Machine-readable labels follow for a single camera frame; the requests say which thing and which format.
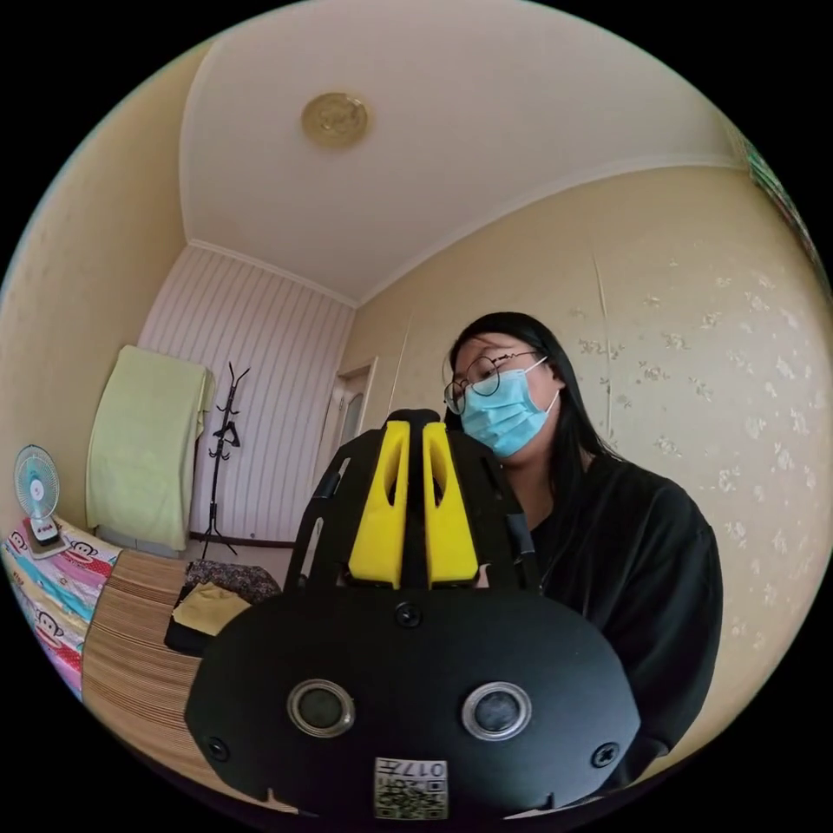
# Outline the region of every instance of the door frame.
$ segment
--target door frame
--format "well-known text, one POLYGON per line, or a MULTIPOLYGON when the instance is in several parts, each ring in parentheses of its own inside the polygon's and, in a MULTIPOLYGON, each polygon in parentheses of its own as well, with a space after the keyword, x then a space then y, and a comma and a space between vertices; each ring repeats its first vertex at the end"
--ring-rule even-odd
POLYGON ((321 437, 318 441, 318 453, 316 454, 315 466, 312 471, 312 485, 310 491, 316 488, 318 481, 326 471, 327 466, 332 459, 332 453, 335 450, 334 445, 337 438, 341 434, 344 427, 344 416, 342 410, 336 406, 336 400, 339 398, 337 391, 341 389, 344 382, 349 382, 359 376, 366 376, 364 383, 364 401, 362 402, 362 409, 359 411, 358 423, 356 426, 356 434, 362 432, 364 425, 364 416, 367 411, 368 394, 373 385, 373 378, 376 376, 376 368, 378 365, 378 356, 367 359, 363 362, 351 363, 347 366, 342 366, 338 369, 335 377, 332 380, 330 388, 330 399, 327 403, 327 412, 325 415, 324 425, 321 429, 321 437))

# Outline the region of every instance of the yellow plastic part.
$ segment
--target yellow plastic part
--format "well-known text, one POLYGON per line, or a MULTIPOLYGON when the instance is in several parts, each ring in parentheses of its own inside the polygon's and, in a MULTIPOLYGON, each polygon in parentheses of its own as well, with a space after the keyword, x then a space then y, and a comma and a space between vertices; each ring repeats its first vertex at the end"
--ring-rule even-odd
POLYGON ((376 472, 348 562, 353 578, 391 584, 396 590, 402 578, 409 448, 408 423, 387 423, 376 472), (388 495, 394 482, 397 487, 391 505, 388 495))
POLYGON ((429 586, 448 581, 471 581, 478 570, 475 543, 471 540, 469 517, 442 423, 425 426, 423 479, 429 586), (439 505, 434 497, 435 480, 442 493, 439 505))

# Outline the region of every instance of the camera lens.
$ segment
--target camera lens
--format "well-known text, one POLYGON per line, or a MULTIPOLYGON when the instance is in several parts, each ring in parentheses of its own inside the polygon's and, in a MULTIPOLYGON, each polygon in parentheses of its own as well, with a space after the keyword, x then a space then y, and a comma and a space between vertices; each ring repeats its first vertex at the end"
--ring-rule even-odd
POLYGON ((532 717, 529 696, 517 685, 495 682, 475 689, 462 705, 462 724, 479 740, 508 740, 532 717))
POLYGON ((336 738, 352 725, 355 709, 350 695, 327 679, 308 679, 290 692, 290 720, 313 738, 336 738))

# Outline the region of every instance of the qr code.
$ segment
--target qr code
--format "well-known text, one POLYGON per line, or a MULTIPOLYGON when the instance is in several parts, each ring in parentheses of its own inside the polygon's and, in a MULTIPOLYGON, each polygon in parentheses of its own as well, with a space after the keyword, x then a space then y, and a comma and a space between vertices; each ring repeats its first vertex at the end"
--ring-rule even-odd
POLYGON ((376 818, 411 821, 448 818, 449 790, 444 761, 377 758, 375 780, 376 818))

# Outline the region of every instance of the floor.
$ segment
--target floor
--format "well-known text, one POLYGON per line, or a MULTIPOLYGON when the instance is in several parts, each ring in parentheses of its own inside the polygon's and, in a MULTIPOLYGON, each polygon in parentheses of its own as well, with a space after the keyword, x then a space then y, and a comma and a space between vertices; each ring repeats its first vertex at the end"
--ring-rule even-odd
MULTIPOLYGON (((187 549, 180 556, 185 561, 196 561, 202 556, 205 545, 200 541, 190 541, 187 549)), ((237 556, 223 544, 209 544, 206 558, 210 561, 220 561, 223 564, 244 564, 251 567, 262 567, 274 580, 284 586, 291 549, 269 549, 266 547, 238 547, 237 556)))

